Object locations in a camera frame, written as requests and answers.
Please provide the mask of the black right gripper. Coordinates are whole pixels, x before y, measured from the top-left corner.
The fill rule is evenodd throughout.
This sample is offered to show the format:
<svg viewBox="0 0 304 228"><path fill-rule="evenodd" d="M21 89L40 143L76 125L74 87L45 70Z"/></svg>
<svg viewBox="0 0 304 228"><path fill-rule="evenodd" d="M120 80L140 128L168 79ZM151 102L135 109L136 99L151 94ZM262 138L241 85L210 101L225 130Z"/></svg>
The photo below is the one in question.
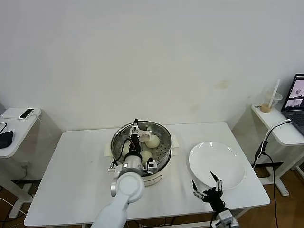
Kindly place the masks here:
<svg viewBox="0 0 304 228"><path fill-rule="evenodd" d="M209 188L205 191L199 192L194 180L192 180L193 194L205 203L209 203L213 211L225 211L225 203L222 201L221 196L223 195L222 191L222 180L219 179L212 171L210 171L211 176L216 182L216 186Z"/></svg>

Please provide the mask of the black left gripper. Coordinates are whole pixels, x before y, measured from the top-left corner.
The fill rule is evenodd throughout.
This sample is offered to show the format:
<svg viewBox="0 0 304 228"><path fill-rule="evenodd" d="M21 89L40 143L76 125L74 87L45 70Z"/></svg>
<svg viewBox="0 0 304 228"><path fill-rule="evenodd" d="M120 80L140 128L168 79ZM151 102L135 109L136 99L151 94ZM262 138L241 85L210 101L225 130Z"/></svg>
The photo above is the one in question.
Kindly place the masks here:
<svg viewBox="0 0 304 228"><path fill-rule="evenodd" d="M131 155L140 155L141 146L139 140L139 126L138 126L138 119L134 120L134 126L130 128L130 135L131 135L131 143L129 147L129 153Z"/></svg>

